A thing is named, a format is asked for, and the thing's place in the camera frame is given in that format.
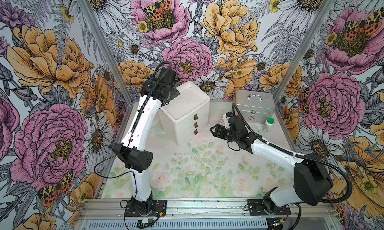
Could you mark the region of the white plastic drawer unit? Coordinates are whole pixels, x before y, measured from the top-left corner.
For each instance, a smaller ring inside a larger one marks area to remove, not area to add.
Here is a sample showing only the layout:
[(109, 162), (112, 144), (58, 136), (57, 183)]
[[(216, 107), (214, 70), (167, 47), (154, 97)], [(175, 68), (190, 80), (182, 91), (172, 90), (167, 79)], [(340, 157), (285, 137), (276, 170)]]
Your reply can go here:
[(193, 82), (177, 90), (180, 94), (160, 108), (159, 116), (164, 132), (180, 146), (208, 125), (211, 99)]

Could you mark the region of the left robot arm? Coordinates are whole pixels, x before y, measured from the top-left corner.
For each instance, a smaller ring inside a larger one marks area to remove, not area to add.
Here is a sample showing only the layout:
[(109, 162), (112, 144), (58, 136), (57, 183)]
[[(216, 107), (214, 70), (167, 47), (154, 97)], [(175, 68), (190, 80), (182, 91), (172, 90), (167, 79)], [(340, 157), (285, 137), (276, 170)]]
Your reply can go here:
[(153, 153), (145, 150), (148, 133), (158, 110), (167, 105), (180, 93), (175, 87), (178, 74), (170, 62), (158, 65), (142, 86), (138, 109), (129, 131), (121, 143), (114, 144), (113, 152), (125, 164), (132, 175), (133, 193), (126, 210), (126, 216), (149, 215), (153, 209), (153, 192), (147, 169), (151, 166)]

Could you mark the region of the aluminium front rail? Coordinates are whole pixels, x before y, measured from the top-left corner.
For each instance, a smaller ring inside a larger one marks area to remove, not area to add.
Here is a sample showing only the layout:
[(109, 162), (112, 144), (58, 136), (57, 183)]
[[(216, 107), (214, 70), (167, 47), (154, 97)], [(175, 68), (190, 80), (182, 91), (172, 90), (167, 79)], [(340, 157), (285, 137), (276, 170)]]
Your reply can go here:
[(80, 214), (77, 230), (340, 230), (333, 209), (287, 205), (275, 214), (249, 205), (248, 198), (155, 200), (147, 216), (128, 212), (121, 199), (90, 200)]

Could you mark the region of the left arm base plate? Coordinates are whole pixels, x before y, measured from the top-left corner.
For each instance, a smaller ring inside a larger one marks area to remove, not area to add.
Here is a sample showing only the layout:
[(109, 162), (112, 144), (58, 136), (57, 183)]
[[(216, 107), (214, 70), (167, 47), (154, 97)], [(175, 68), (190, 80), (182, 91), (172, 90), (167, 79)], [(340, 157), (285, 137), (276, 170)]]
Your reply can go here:
[(148, 200), (147, 202), (129, 200), (125, 207), (124, 216), (128, 218), (163, 217), (166, 215), (167, 205), (167, 200)]

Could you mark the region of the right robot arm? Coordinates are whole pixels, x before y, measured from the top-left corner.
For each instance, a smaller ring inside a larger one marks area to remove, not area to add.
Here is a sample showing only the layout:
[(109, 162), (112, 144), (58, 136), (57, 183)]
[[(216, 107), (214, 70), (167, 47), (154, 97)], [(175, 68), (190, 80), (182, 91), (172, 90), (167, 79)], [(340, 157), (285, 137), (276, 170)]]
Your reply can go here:
[(291, 186), (274, 187), (263, 197), (264, 211), (271, 215), (278, 207), (288, 204), (306, 203), (317, 205), (333, 187), (333, 181), (326, 167), (315, 160), (305, 160), (269, 142), (259, 134), (248, 130), (239, 116), (229, 117), (225, 126), (217, 124), (210, 128), (214, 137), (236, 143), (241, 150), (262, 156), (280, 165), (294, 175)]

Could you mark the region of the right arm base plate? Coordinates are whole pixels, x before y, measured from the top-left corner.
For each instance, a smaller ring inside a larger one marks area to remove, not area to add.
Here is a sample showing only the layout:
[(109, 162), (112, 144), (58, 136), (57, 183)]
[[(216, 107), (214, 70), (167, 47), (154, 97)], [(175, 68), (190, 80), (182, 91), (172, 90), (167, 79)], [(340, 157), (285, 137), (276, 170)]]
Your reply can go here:
[(289, 216), (291, 214), (289, 205), (279, 207), (272, 201), (270, 195), (275, 189), (277, 187), (268, 191), (263, 198), (247, 200), (247, 211), (251, 216)]

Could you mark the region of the silver aluminium case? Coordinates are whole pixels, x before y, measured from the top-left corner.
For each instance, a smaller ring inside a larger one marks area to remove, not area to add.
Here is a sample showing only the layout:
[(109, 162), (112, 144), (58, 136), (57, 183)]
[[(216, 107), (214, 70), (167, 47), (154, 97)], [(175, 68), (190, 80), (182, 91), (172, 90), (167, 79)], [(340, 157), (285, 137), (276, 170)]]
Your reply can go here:
[(274, 98), (269, 93), (238, 90), (235, 104), (248, 123), (263, 124), (275, 112)]

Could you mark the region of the white bottle green cap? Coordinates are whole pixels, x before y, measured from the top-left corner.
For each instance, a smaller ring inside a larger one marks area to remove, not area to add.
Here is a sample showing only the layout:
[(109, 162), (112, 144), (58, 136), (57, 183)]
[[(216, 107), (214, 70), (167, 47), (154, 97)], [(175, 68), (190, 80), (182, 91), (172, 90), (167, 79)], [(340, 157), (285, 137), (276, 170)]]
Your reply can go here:
[(270, 128), (274, 125), (275, 120), (273, 118), (268, 118), (262, 126), (262, 131), (268, 132)]

